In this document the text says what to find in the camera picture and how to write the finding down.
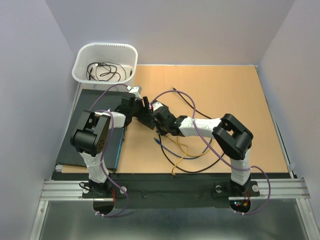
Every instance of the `cardboard surface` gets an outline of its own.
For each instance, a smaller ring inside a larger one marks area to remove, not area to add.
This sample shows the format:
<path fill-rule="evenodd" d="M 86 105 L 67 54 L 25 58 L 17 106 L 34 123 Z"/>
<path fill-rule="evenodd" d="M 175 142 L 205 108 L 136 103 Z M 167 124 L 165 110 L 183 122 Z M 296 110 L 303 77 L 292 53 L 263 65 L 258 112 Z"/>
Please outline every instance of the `cardboard surface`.
<path fill-rule="evenodd" d="M 196 108 L 212 118 L 233 114 L 254 135 L 250 165 L 257 165 L 268 173 L 287 173 L 288 169 L 271 119 L 263 90 L 254 66 L 138 66 L 135 85 L 142 86 L 141 96 L 151 102 L 158 94 L 174 86 L 189 94 Z M 176 117 L 191 116 L 193 110 L 177 93 L 167 93 L 158 99 L 169 107 Z M 203 118 L 198 113 L 196 118 Z M 117 173 L 170 173 L 172 165 L 154 141 L 158 135 L 135 119 L 128 126 L 120 154 Z M 189 146 L 189 153 L 200 154 L 206 147 L 196 136 L 180 137 Z M 181 155 L 179 147 L 162 138 L 162 143 Z M 213 147 L 222 153 L 216 141 Z M 168 153 L 176 163 L 179 158 Z M 193 159 L 184 159 L 178 165 L 188 171 L 197 171 L 215 162 L 213 152 Z M 231 169 L 218 162 L 204 173 L 230 173 Z"/>

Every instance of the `gray wall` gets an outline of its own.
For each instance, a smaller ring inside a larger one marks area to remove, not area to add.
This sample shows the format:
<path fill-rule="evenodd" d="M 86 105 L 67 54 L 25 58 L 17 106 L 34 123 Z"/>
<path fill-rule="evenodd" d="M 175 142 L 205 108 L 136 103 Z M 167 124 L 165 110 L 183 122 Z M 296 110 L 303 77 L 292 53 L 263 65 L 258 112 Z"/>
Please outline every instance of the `gray wall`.
<path fill-rule="evenodd" d="M 320 1 L 296 0 L 258 75 L 299 177 L 305 177 L 320 223 Z"/>
<path fill-rule="evenodd" d="M 74 54 L 136 47 L 140 64 L 258 64 L 294 0 L 46 0 Z"/>
<path fill-rule="evenodd" d="M 0 3 L 0 239 L 26 240 L 75 95 L 75 60 L 44 0 Z"/>

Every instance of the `purple cable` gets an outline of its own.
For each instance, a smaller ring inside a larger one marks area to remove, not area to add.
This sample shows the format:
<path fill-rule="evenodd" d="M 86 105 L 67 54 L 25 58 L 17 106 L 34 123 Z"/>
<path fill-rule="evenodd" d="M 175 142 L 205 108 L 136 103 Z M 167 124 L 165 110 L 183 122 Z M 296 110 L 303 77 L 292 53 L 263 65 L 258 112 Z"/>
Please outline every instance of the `purple cable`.
<path fill-rule="evenodd" d="M 107 178 L 113 185 L 115 185 L 119 190 L 122 190 L 122 191 L 124 192 L 124 195 L 125 195 L 126 199 L 127 199 L 125 206 L 121 209 L 121 211 L 119 211 L 119 212 L 117 212 L 117 213 L 115 213 L 115 214 L 112 214 L 112 215 L 102 215 L 101 213 L 96 212 L 96 214 L 99 215 L 99 216 L 101 216 L 101 217 L 109 218 L 109 217 L 115 217 L 115 216 L 121 214 L 121 213 L 127 208 L 128 204 L 129 204 L 129 202 L 130 202 L 130 198 L 129 198 L 128 193 L 127 193 L 126 191 L 124 191 L 118 184 L 116 184 L 116 183 L 112 180 L 112 178 L 107 174 L 106 170 L 104 169 L 103 158 L 104 158 L 105 151 L 106 151 L 107 146 L 108 146 L 108 143 L 109 143 L 109 139 L 111 138 L 111 136 L 112 136 L 112 134 L 113 134 L 113 132 L 114 132 L 115 120 L 114 120 L 114 116 L 113 116 L 112 113 L 109 112 L 109 111 L 97 110 L 96 112 L 101 112 L 101 111 L 103 111 L 103 112 L 105 112 L 105 113 L 107 113 L 107 114 L 110 115 L 110 117 L 111 117 L 111 129 L 110 129 L 110 133 L 108 134 L 108 136 L 107 136 L 107 138 L 106 138 L 106 144 L 105 144 L 105 146 L 104 146 L 104 148 L 103 148 L 103 150 L 102 150 L 102 154 L 101 154 L 101 158 L 100 158 L 100 166 L 101 166 L 101 169 L 102 169 L 104 175 L 106 176 L 106 178 Z"/>
<path fill-rule="evenodd" d="M 96 103 L 103 97 L 103 95 L 105 95 L 106 92 L 108 92 L 111 88 L 115 87 L 115 86 L 125 86 L 128 87 L 128 85 L 123 84 L 123 83 L 117 83 L 117 84 L 113 84 L 110 87 L 108 87 L 96 100 L 95 102 L 92 104 L 92 106 L 89 108 L 89 111 L 91 111 L 91 109 L 96 105 Z"/>
<path fill-rule="evenodd" d="M 195 115 L 196 115 L 196 104 L 195 104 L 195 101 L 191 98 L 191 96 L 189 96 L 188 94 L 186 94 L 185 92 L 183 91 L 178 91 L 178 90 L 168 90 L 168 91 L 164 91 L 163 93 L 160 93 L 158 96 L 156 96 L 151 104 L 155 103 L 157 101 L 157 98 L 159 98 L 160 96 L 164 95 L 164 94 L 167 94 L 167 93 L 180 93 L 180 94 L 183 94 L 185 95 L 186 97 L 188 97 L 190 99 L 190 101 L 192 102 L 192 105 L 193 105 L 193 114 L 192 114 L 192 120 L 193 120 L 193 125 L 194 125 L 194 128 L 196 130 L 196 132 L 198 133 L 198 135 L 200 136 L 200 138 L 204 141 L 204 143 L 208 146 L 208 148 L 211 149 L 211 151 L 213 151 L 213 153 L 221 160 L 223 161 L 225 164 L 227 164 L 230 168 L 232 169 L 235 169 L 235 170 L 238 170 L 238 171 L 250 171 L 252 168 L 256 168 L 256 169 L 259 169 L 263 175 L 265 176 L 266 178 L 266 181 L 268 183 L 268 187 L 269 187 L 269 192 L 268 192 L 268 197 L 265 201 L 265 203 L 262 205 L 262 207 L 258 208 L 257 210 L 254 210 L 252 212 L 247 212 L 247 213 L 244 213 L 244 212 L 238 212 L 240 214 L 243 214 L 243 215 L 252 215 L 252 214 L 255 214 L 259 211 L 261 211 L 269 202 L 270 200 L 270 196 L 271 196 L 271 184 L 270 184 L 270 180 L 267 176 L 267 174 L 258 166 L 251 166 L 250 168 L 245 168 L 245 169 L 241 169 L 241 168 L 238 168 L 238 167 L 235 167 L 235 166 L 232 166 L 230 163 L 228 163 L 223 157 L 221 157 L 219 155 L 219 153 L 217 153 L 213 147 L 206 141 L 206 139 L 204 138 L 204 136 L 201 134 L 201 132 L 199 131 L 199 128 L 197 127 L 196 125 L 196 121 L 195 121 Z"/>
<path fill-rule="evenodd" d="M 192 105 L 193 105 L 193 114 L 192 114 L 192 119 L 194 120 L 195 119 L 195 115 L 196 115 L 196 104 L 195 104 L 195 101 L 188 95 L 186 94 L 185 92 L 183 91 L 178 91 L 178 90 L 168 90 L 168 91 L 164 91 L 163 93 L 159 94 L 158 96 L 156 96 L 154 98 L 154 100 L 152 100 L 151 104 L 154 104 L 156 101 L 157 101 L 157 98 L 159 98 L 160 96 L 162 96 L 163 94 L 166 94 L 166 93 L 180 93 L 180 94 L 183 94 L 185 95 L 186 97 L 188 97 L 190 99 L 190 101 L 192 102 Z M 200 133 L 199 131 L 199 128 L 197 127 L 196 125 L 196 122 L 193 121 L 193 125 L 194 125 L 194 128 L 196 130 L 196 132 L 198 133 L 198 135 L 200 136 L 200 138 L 204 141 L 204 143 L 208 146 L 208 148 L 211 149 L 211 151 L 214 152 L 214 154 L 221 160 L 223 161 L 225 164 L 227 164 L 230 168 L 232 169 L 235 169 L 235 170 L 238 170 L 238 171 L 249 171 L 250 168 L 245 168 L 245 169 L 242 169 L 242 168 L 238 168 L 238 167 L 235 167 L 235 166 L 232 166 L 230 163 L 228 163 L 222 156 L 219 155 L 219 153 L 217 153 L 216 150 L 213 149 L 213 147 L 205 140 L 204 136 Z"/>

